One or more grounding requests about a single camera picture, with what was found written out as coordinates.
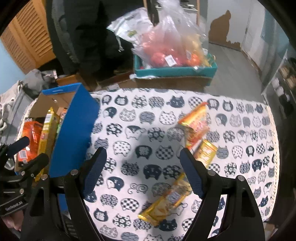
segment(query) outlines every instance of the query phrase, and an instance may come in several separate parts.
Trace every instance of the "metal bolt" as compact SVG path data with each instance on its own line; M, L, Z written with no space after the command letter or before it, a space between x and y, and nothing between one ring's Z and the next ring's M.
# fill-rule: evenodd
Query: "metal bolt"
M46 180L48 178L48 175L47 174L43 174L42 176L41 176L41 179L42 180Z
M242 175L239 175L237 178L238 178L241 182L244 181L244 177L243 177Z
M77 175L78 173L79 173L79 171L77 169L73 169L71 171L71 175L73 175L73 176Z
M210 175L210 176L215 176L216 173L213 171L213 170L209 170L207 171L207 173Z

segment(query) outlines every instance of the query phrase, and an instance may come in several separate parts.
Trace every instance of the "wooden shutter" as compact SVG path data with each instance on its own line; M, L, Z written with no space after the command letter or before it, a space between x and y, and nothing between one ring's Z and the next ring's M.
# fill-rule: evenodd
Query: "wooden shutter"
M1 40L25 74L54 59L42 0L28 2L6 28Z

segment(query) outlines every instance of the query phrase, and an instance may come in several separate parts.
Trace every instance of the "wooden floor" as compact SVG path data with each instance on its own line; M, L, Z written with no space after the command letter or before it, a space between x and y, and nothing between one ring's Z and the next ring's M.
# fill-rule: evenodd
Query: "wooden floor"
M263 102L258 72L241 52L209 44L209 53L216 56L218 70L206 93Z

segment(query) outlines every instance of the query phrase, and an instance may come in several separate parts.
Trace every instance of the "cat print tablecloth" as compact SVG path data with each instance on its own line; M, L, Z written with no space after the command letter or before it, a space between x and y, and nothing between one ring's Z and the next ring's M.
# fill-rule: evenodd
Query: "cat print tablecloth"
M159 226L138 213L170 188L182 172L184 132L177 121L208 102L206 138L218 147L209 169L221 176L243 175L262 220L271 215L275 187L275 141L268 107L223 96L160 89L99 91L101 104L87 158L98 147L108 159L94 192L85 199L99 232L123 241L177 241L186 233L201 200L191 194ZM218 233L227 196L222 196L210 236Z

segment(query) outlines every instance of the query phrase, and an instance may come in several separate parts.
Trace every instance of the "transparent plastic bag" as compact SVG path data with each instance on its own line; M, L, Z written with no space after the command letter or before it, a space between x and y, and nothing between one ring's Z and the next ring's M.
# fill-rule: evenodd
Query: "transparent plastic bag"
M210 66L202 50L207 36L193 23L179 0L158 0L163 19L149 32L142 34L133 49L144 62L154 68Z

